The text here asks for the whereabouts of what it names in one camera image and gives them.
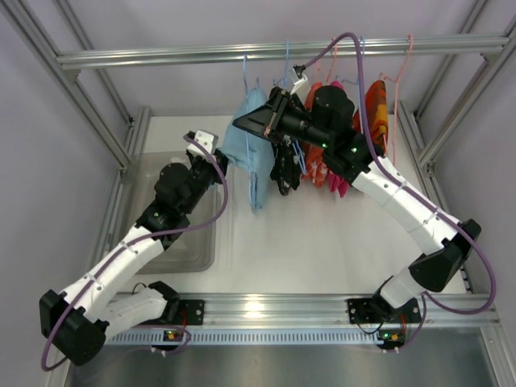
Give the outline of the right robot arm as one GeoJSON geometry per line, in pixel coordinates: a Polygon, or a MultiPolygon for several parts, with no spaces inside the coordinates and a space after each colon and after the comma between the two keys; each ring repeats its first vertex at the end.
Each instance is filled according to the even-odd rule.
{"type": "Polygon", "coordinates": [[[354,110],[338,87],[319,88],[309,109],[297,95],[276,87],[267,102],[233,124],[273,144],[288,135],[322,148],[323,162],[334,174],[371,197],[413,238],[421,256],[387,279],[368,302],[371,311],[388,322],[407,302],[446,287],[468,259],[481,227],[472,219],[449,217],[423,197],[379,146],[353,129],[354,110]]]}

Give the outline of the light blue trousers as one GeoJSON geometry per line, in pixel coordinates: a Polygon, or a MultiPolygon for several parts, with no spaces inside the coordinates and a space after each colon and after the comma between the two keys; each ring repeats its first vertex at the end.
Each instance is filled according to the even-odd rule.
{"type": "Polygon", "coordinates": [[[247,91],[239,109],[227,126],[221,152],[236,167],[248,173],[248,198],[253,213],[268,200],[270,173],[274,166],[272,145],[265,139],[237,128],[233,121],[265,104],[265,92],[256,86],[247,91]]]}

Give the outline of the light blue wire hanger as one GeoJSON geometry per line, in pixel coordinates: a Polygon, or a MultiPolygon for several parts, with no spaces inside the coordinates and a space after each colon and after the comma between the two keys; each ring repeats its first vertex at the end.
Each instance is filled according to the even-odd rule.
{"type": "MultiPolygon", "coordinates": [[[[243,57],[243,85],[244,85],[244,93],[245,93],[245,107],[246,112],[250,112],[252,108],[255,108],[254,103],[254,88],[250,88],[248,85],[248,71],[247,71],[247,60],[248,57],[243,57]]],[[[256,180],[257,175],[254,169],[255,161],[254,156],[252,155],[253,149],[250,140],[250,135],[248,133],[245,134],[246,137],[246,152],[248,158],[248,175],[249,175],[249,204],[253,213],[258,211],[257,209],[257,200],[256,200],[256,180]]]]}

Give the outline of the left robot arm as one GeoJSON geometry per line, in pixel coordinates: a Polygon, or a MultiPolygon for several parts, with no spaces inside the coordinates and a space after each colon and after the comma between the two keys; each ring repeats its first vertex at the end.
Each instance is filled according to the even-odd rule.
{"type": "Polygon", "coordinates": [[[166,165],[155,185],[155,197],[129,231],[96,266],[60,292],[50,289],[39,303],[40,328],[46,339],[40,359],[45,372],[52,347],[76,366],[91,361],[105,342],[140,324],[171,325],[180,309],[180,294],[162,281],[114,301],[114,295],[146,264],[183,234],[215,223],[224,209],[199,224],[189,215],[207,190],[227,189],[228,159],[219,150],[189,154],[190,166],[166,165]]]}

